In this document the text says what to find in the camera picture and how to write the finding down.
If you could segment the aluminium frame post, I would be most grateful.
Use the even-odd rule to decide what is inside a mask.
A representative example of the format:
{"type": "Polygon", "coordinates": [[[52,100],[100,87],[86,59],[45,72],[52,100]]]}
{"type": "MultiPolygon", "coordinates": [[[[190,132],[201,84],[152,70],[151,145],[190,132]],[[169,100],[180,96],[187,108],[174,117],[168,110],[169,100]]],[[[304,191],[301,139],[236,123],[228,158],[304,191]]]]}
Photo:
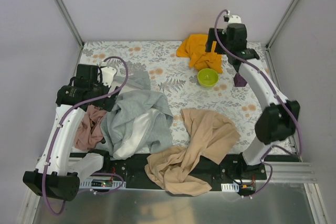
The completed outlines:
{"type": "Polygon", "coordinates": [[[64,3],[63,0],[54,0],[62,17],[65,20],[66,25],[68,26],[71,34],[73,35],[74,39],[76,40],[77,44],[79,45],[79,47],[82,49],[84,46],[84,41],[82,40],[79,31],[73,21],[73,19],[71,18],[71,15],[64,3]]]}
{"type": "Polygon", "coordinates": [[[278,35],[282,31],[283,27],[291,17],[292,13],[295,11],[297,5],[300,3],[301,0],[291,0],[290,4],[288,5],[286,11],[282,15],[280,22],[276,26],[274,32],[272,33],[270,39],[265,44],[266,50],[269,51],[269,49],[272,47],[272,45],[275,43],[275,40],[277,39],[278,35]]]}

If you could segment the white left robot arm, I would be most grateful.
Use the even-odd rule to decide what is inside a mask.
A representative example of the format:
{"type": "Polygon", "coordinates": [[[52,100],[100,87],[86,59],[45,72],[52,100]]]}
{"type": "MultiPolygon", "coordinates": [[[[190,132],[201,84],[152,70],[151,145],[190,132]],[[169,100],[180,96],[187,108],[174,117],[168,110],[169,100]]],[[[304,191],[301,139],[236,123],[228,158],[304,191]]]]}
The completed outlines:
{"type": "Polygon", "coordinates": [[[80,183],[107,166],[106,151],[91,151],[69,165],[76,131],[89,105],[111,111],[118,93],[110,88],[117,70],[104,64],[79,64],[68,85],[57,92],[56,114],[45,150],[33,171],[26,171],[23,183],[36,195],[72,201],[80,183]]]}

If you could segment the floral tablecloth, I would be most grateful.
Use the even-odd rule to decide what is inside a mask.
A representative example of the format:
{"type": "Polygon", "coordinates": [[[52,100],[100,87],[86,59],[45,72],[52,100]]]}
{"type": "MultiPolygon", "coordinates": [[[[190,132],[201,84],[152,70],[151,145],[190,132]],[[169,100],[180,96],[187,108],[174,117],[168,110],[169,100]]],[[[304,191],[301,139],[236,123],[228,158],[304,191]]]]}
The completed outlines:
{"type": "Polygon", "coordinates": [[[244,151],[255,138],[255,123],[262,113],[259,102],[249,86],[234,85],[234,68],[222,57],[223,73],[212,88],[204,88],[197,80],[197,70],[189,67],[189,58],[176,56],[180,41],[94,41],[84,45],[79,63],[97,65],[107,57],[121,57],[129,74],[147,71],[151,90],[162,92],[174,116],[170,127],[173,145],[187,147],[190,137],[181,117],[181,109],[213,110],[231,119],[240,139],[231,153],[244,151]]]}

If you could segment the pink cloth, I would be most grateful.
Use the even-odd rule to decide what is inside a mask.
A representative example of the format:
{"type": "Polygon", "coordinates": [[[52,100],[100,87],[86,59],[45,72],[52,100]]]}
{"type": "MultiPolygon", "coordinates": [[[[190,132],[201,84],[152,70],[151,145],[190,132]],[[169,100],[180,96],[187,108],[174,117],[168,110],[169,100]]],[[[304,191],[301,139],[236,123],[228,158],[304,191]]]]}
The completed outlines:
{"type": "Polygon", "coordinates": [[[89,105],[76,131],[74,147],[81,151],[92,150],[103,140],[100,129],[102,119],[107,111],[89,105]]]}

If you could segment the left controller board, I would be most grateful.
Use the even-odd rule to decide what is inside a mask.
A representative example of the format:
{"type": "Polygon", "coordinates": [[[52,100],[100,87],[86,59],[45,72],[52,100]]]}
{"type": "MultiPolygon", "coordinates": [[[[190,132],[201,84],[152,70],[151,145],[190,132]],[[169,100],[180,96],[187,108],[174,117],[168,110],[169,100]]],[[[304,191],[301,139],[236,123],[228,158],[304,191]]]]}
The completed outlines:
{"type": "Polygon", "coordinates": [[[113,190],[126,188],[126,182],[108,179],[86,179],[80,184],[81,189],[113,190]]]}

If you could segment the purple cube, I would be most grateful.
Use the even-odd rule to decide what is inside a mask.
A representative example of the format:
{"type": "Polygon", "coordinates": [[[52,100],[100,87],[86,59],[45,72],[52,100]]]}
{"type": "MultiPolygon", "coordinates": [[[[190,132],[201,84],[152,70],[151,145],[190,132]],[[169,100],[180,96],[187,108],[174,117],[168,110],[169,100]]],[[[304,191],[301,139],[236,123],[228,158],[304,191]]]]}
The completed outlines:
{"type": "Polygon", "coordinates": [[[247,81],[239,73],[236,73],[234,76],[234,86],[242,88],[245,87],[246,85],[247,81]]]}

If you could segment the right controller board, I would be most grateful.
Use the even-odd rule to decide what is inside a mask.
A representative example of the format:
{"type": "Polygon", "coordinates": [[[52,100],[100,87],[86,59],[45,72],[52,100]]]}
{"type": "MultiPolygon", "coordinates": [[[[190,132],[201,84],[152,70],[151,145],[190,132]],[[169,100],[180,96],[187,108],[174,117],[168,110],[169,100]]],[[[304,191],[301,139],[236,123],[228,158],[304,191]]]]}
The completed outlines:
{"type": "Polygon", "coordinates": [[[237,184],[236,182],[232,183],[224,183],[220,185],[222,192],[227,192],[227,193],[239,193],[242,192],[243,190],[247,191],[255,191],[256,187],[254,183],[242,183],[242,184],[237,184]]]}

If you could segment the controller board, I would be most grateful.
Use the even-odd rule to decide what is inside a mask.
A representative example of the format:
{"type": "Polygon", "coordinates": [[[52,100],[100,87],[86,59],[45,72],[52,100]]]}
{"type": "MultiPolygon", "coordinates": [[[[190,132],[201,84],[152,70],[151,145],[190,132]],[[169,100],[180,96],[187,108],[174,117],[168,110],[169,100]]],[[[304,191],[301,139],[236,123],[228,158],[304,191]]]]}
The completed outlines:
{"type": "Polygon", "coordinates": [[[236,182],[232,183],[224,183],[220,185],[222,192],[227,192],[227,193],[239,193],[242,192],[243,190],[247,191],[255,191],[256,187],[254,183],[242,183],[242,184],[237,184],[236,182]]]}
{"type": "Polygon", "coordinates": [[[126,188],[126,182],[108,179],[86,179],[80,184],[81,189],[113,190],[126,188]]]}

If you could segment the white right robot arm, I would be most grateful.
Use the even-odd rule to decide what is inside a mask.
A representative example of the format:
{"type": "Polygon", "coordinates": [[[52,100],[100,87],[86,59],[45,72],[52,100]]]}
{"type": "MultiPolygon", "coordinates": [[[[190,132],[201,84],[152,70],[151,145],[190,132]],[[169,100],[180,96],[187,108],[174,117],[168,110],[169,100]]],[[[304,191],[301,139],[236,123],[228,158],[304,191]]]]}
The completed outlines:
{"type": "Polygon", "coordinates": [[[273,147],[297,133],[300,104],[290,101],[269,78],[256,50],[247,48],[244,24],[229,24],[226,29],[210,28],[205,51],[226,55],[236,73],[256,96],[262,113],[255,124],[256,137],[241,156],[246,166],[262,163],[273,147]]]}

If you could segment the orange cloth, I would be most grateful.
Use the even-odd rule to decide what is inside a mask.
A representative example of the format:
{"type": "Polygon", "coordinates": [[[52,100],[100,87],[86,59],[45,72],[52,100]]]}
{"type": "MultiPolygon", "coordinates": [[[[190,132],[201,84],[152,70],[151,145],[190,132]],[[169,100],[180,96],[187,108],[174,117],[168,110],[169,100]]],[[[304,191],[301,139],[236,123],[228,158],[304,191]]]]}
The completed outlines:
{"type": "Polygon", "coordinates": [[[191,34],[186,38],[176,50],[176,55],[180,58],[189,58],[189,67],[200,71],[210,68],[222,74],[222,56],[205,51],[208,36],[206,34],[191,34]]]}

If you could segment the left aluminium frame post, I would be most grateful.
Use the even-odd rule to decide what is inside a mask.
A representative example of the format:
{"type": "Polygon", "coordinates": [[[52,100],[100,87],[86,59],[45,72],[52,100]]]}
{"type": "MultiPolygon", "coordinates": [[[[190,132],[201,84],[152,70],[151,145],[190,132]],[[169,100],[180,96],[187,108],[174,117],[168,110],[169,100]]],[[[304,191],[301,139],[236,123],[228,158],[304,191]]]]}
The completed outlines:
{"type": "Polygon", "coordinates": [[[79,47],[82,49],[84,46],[84,41],[82,40],[79,31],[73,21],[73,19],[71,18],[71,15],[64,3],[63,0],[54,0],[62,17],[65,20],[66,25],[68,26],[71,34],[73,35],[74,39],[76,40],[77,44],[79,45],[79,47]]]}

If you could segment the grey sweatshirt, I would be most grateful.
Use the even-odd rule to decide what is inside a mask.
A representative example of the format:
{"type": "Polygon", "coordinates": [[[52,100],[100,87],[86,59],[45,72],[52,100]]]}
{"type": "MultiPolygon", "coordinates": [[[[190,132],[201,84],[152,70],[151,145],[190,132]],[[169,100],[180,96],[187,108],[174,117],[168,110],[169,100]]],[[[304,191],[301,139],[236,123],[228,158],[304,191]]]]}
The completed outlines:
{"type": "Polygon", "coordinates": [[[128,77],[114,107],[100,123],[103,139],[96,145],[114,159],[127,159],[148,147],[158,153],[173,144],[173,114],[165,94],[151,90],[148,72],[128,77]]]}

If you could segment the beige cloth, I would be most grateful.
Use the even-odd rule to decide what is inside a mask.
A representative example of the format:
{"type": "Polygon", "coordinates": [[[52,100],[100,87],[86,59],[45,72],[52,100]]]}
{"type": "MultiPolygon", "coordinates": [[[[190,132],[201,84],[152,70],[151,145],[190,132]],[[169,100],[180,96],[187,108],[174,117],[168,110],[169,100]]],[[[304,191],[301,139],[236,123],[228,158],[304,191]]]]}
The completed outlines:
{"type": "Polygon", "coordinates": [[[171,146],[151,154],[144,170],[152,182],[174,195],[199,196],[212,188],[190,175],[200,157],[220,164],[240,134],[228,117],[215,111],[182,109],[181,116],[190,135],[189,146],[171,146]]]}

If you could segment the green bowl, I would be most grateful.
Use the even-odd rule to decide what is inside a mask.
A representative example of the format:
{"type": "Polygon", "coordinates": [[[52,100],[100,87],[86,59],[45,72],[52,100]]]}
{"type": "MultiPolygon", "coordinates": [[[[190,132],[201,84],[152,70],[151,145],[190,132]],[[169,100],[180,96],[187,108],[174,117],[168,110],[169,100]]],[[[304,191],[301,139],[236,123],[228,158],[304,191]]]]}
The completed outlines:
{"type": "Polygon", "coordinates": [[[215,70],[205,68],[198,72],[197,80],[202,87],[211,88],[218,82],[219,76],[215,70]]]}

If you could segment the right aluminium frame post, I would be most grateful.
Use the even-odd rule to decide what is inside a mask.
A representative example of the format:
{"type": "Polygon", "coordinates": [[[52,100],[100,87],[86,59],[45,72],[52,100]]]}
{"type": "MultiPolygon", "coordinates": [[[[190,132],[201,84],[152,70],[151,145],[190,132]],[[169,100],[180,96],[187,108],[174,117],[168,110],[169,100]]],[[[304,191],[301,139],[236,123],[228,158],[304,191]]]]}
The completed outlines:
{"type": "Polygon", "coordinates": [[[290,4],[288,5],[286,11],[282,15],[280,22],[276,26],[274,32],[272,33],[270,39],[265,44],[266,50],[269,51],[269,49],[272,47],[272,45],[275,43],[275,40],[277,39],[278,35],[282,31],[283,27],[291,17],[292,13],[295,11],[297,5],[300,3],[301,0],[291,0],[290,4]]]}

